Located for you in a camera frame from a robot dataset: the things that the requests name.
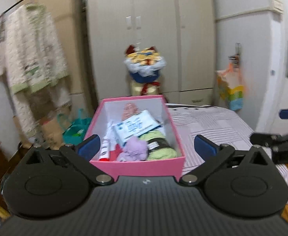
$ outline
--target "blue gripper pad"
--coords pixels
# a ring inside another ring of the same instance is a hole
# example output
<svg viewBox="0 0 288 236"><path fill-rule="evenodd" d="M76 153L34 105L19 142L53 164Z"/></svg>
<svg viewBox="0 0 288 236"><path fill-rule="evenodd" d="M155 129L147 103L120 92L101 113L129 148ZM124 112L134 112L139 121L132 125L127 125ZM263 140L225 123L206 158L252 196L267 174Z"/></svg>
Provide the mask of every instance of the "blue gripper pad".
<svg viewBox="0 0 288 236"><path fill-rule="evenodd" d="M75 146L76 153L85 160L90 161L100 150L101 141L98 135L92 135L82 143Z"/></svg>
<svg viewBox="0 0 288 236"><path fill-rule="evenodd" d="M201 156L201 158L206 161L210 157L217 154L219 151L219 146L208 140L202 135L197 135L194 138L194 150Z"/></svg>

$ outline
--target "teal bag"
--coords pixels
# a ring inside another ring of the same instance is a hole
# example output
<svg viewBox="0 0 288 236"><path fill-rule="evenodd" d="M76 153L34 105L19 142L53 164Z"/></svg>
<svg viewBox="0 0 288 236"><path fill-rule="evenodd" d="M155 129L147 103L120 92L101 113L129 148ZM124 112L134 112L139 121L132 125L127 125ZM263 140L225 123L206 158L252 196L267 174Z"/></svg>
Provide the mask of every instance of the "teal bag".
<svg viewBox="0 0 288 236"><path fill-rule="evenodd" d="M92 119L90 117L88 117L85 110L81 108L78 111L78 118L73 121L73 124L74 125L82 125L87 131L91 121L92 121Z"/></svg>
<svg viewBox="0 0 288 236"><path fill-rule="evenodd" d="M80 125L80 124L74 124L72 123L71 126L69 126L67 129L60 123L60 118L64 116L66 120L71 123L68 119L68 117L64 114L58 114L57 115L57 121L60 125L60 127L64 130L62 133L63 141L66 144L74 144L78 145L79 143L82 143L87 131L86 126Z"/></svg>

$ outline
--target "red ribbon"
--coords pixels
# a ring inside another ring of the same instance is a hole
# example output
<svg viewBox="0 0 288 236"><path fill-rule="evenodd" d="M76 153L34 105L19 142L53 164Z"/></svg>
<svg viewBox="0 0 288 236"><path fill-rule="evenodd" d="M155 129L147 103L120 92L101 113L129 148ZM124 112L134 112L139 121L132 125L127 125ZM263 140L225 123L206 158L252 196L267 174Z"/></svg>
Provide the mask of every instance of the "red ribbon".
<svg viewBox="0 0 288 236"><path fill-rule="evenodd" d="M153 86L159 87L159 86L160 86L160 83L157 82L157 81L155 81L155 82L150 82L150 83L145 83L145 84L143 85L143 88L142 88L142 91L141 91L141 96L147 94L147 90L148 90L149 85L153 85Z"/></svg>

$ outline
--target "wardrobe door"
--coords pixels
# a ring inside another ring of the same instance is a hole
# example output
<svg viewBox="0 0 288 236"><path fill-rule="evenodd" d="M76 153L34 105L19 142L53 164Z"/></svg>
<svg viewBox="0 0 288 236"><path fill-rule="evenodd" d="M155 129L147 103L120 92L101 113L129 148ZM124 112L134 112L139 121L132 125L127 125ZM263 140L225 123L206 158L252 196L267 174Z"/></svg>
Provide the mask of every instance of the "wardrobe door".
<svg viewBox="0 0 288 236"><path fill-rule="evenodd" d="M88 30L98 99L129 96L125 50L135 43L132 0L88 0Z"/></svg>
<svg viewBox="0 0 288 236"><path fill-rule="evenodd" d="M159 80L162 92L178 91L178 46L174 0L134 0L139 47L156 46L167 65Z"/></svg>
<svg viewBox="0 0 288 236"><path fill-rule="evenodd" d="M213 0L179 0L181 90L212 88L215 64Z"/></svg>

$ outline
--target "cardboard box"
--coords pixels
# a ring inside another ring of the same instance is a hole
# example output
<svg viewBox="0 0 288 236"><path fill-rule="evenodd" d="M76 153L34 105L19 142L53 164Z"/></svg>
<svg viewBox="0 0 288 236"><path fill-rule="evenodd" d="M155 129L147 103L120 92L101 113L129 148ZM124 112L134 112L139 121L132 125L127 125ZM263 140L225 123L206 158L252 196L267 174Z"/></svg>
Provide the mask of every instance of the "cardboard box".
<svg viewBox="0 0 288 236"><path fill-rule="evenodd" d="M179 180L185 155L162 95L104 99L93 117L85 139L93 134L97 134L100 139L103 139L107 132L107 123L121 122L123 109L130 102L134 103L140 111L147 109L157 121L162 122L166 140L176 150L178 157L154 161L118 162L98 161L99 153L97 153L90 163L111 175L114 180L117 180L118 176L174 176Z"/></svg>

